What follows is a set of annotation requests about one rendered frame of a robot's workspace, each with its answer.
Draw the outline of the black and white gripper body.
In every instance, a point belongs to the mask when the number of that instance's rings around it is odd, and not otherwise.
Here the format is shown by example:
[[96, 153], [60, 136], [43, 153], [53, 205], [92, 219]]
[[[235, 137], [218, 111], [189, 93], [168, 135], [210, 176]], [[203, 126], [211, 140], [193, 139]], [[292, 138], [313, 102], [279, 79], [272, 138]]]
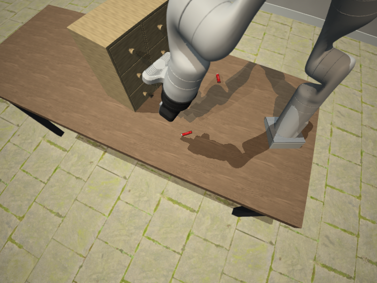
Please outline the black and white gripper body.
[[150, 65], [142, 73], [142, 80], [148, 85], [162, 83], [162, 105], [160, 106], [159, 114], [167, 121], [172, 122], [177, 115], [181, 111], [186, 110], [196, 98], [201, 83], [199, 86], [192, 89], [183, 89], [173, 84], [168, 76], [170, 56], [170, 52], [166, 52]]

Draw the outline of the small wooden chest of drawers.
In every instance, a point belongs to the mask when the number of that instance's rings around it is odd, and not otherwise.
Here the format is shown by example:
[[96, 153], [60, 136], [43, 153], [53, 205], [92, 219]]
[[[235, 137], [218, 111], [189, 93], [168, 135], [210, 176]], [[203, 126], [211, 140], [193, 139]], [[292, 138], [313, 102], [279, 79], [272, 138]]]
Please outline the small wooden chest of drawers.
[[[142, 21], [166, 3], [169, 0], [107, 0], [66, 27], [106, 94], [134, 112], [156, 91], [156, 84], [155, 91], [135, 110], [129, 96], [143, 81], [128, 94], [121, 75], [145, 53], [151, 65], [148, 50], [167, 33], [148, 48]], [[119, 74], [108, 48], [138, 24], [146, 51]]]

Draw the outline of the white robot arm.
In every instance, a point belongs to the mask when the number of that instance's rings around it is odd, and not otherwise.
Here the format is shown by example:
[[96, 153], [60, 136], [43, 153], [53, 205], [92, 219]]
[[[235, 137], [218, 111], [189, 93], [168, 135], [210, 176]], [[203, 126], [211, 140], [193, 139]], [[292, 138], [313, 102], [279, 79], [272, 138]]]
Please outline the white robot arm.
[[[182, 89], [194, 89], [211, 62], [227, 57], [237, 46], [266, 0], [169, 0], [166, 27], [170, 58], [167, 74]], [[274, 124], [284, 138], [296, 138], [309, 119], [346, 78], [356, 59], [333, 43], [377, 17], [377, 0], [331, 0], [305, 73], [321, 84], [298, 86]]]

